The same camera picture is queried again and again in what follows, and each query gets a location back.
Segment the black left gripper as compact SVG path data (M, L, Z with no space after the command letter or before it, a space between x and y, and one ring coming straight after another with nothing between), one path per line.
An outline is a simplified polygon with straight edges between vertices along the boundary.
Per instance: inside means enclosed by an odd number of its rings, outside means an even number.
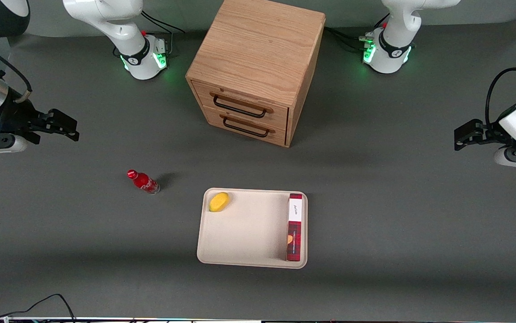
M455 129L454 150L459 151L473 144L511 145L512 137L496 122L485 124L480 119L471 119Z

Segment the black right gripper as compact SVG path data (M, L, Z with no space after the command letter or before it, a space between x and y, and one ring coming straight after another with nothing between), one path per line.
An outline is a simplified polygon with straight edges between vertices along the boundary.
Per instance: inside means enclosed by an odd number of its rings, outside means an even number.
M19 137L38 144L38 131L58 134L78 142L77 121L58 109L47 114L37 111L30 100L14 102L14 94L8 94L0 106L0 146L12 146Z

